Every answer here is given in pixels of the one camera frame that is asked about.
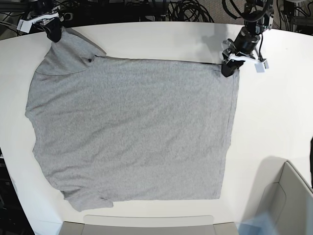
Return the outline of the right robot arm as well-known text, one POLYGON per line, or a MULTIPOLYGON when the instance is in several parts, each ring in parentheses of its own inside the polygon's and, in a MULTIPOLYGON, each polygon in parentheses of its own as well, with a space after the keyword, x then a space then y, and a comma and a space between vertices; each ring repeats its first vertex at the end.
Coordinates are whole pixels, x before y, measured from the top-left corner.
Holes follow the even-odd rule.
POLYGON ((52 0, 29 0, 28 6, 30 13, 27 20, 36 19, 31 27, 44 31, 52 42, 60 41, 62 26, 59 6, 55 6, 52 0))

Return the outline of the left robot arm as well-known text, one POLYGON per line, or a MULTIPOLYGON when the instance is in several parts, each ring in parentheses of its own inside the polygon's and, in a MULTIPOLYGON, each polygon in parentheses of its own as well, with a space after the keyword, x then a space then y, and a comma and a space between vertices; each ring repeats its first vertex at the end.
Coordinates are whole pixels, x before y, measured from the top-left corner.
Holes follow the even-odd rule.
POLYGON ((262 56, 263 33, 272 29, 274 19, 273 1, 271 0, 247 0, 244 11, 241 12, 234 1, 231 5, 238 16, 231 13, 222 1, 224 11, 233 19, 242 18, 244 26, 241 28, 236 39, 223 41, 225 49, 222 51, 221 72, 225 77, 233 75, 244 62, 255 65, 257 72, 265 72, 269 68, 268 61, 262 56))

